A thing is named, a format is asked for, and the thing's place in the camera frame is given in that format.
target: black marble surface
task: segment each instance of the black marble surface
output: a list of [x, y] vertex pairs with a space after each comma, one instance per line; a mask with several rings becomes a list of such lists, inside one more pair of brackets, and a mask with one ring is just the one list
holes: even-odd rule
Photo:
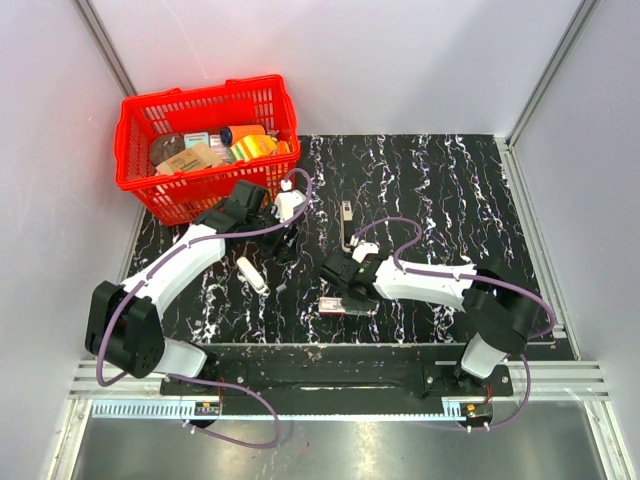
[[[397, 215], [418, 221], [425, 235], [406, 251], [406, 260], [459, 265], [498, 257], [520, 285], [538, 291], [492, 136], [305, 136], [301, 144], [298, 166], [313, 175], [313, 200], [302, 224], [298, 259], [282, 266], [253, 245], [236, 248], [169, 307], [165, 335], [203, 343], [469, 340], [473, 329], [456, 322], [452, 309], [422, 302], [381, 302], [373, 316], [318, 313], [319, 297], [337, 295], [319, 279], [317, 268], [339, 245], [342, 200], [351, 201], [356, 225]], [[153, 262], [184, 230], [166, 228], [147, 212], [129, 273]], [[390, 223], [366, 238], [393, 251], [412, 236], [413, 229]], [[239, 275], [235, 260], [241, 255], [262, 272], [269, 296], [256, 294]], [[286, 290], [278, 293], [279, 285]]]

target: white wall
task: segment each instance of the white wall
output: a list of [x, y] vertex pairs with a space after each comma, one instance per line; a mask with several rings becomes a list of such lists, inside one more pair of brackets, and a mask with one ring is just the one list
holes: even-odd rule
[[280, 73], [299, 133], [506, 135], [579, 0], [93, 0], [140, 92]]
[[72, 2], [0, 15], [0, 478], [37, 478], [136, 201], [114, 184], [122, 95]]
[[640, 469], [640, 3], [601, 2], [516, 145], [583, 356]]

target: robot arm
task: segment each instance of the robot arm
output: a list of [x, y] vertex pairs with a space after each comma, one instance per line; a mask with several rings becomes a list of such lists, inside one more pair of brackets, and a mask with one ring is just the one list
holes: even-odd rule
[[[220, 261], [236, 244], [247, 241], [239, 238], [243, 232], [264, 230], [289, 220], [305, 200], [297, 190], [286, 191], [263, 208], [266, 195], [265, 188], [238, 181], [229, 198], [196, 218], [185, 235], [151, 265], [121, 285], [100, 284], [91, 300], [85, 348], [98, 354], [116, 307], [143, 282], [116, 323], [105, 360], [136, 378], [151, 372], [198, 376], [207, 354], [187, 342], [165, 338], [162, 317], [175, 297], [204, 269]], [[240, 235], [199, 241], [216, 234]], [[295, 252], [297, 235], [297, 225], [290, 224], [251, 238], [268, 255], [287, 261]]]
[[[352, 230], [350, 226], [341, 228], [341, 232]], [[342, 291], [342, 305], [347, 310], [367, 311], [372, 302], [382, 299], [420, 300], [456, 309], [456, 316], [470, 321], [477, 330], [458, 363], [461, 380], [470, 376], [473, 381], [481, 382], [505, 357], [524, 352], [540, 315], [538, 304], [511, 290], [460, 278], [461, 274], [467, 274], [509, 281], [509, 271], [501, 265], [400, 264], [402, 269], [396, 266], [392, 257], [380, 254], [375, 244], [343, 237], [341, 249], [332, 252], [322, 264], [320, 276]], [[440, 278], [406, 273], [404, 270], [408, 268], [450, 276]]]

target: cardboard package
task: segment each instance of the cardboard package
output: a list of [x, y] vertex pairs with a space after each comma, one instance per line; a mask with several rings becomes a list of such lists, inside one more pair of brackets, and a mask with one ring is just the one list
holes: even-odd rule
[[178, 170], [181, 172], [192, 172], [194, 170], [217, 167], [223, 164], [224, 162], [216, 152], [211, 150], [206, 144], [200, 142], [165, 160], [158, 165], [156, 169], [158, 173], [171, 175]]

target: red basket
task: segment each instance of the red basket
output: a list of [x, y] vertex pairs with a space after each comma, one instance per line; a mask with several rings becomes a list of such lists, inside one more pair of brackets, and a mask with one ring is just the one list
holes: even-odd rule
[[[251, 124], [278, 130], [278, 140], [286, 141], [291, 153], [195, 172], [155, 175], [149, 147], [156, 137]], [[229, 196], [241, 178], [267, 187], [275, 198], [280, 180], [300, 158], [296, 126], [293, 104], [279, 75], [130, 97], [122, 102], [116, 128], [116, 183], [138, 197], [165, 225], [192, 221]]]

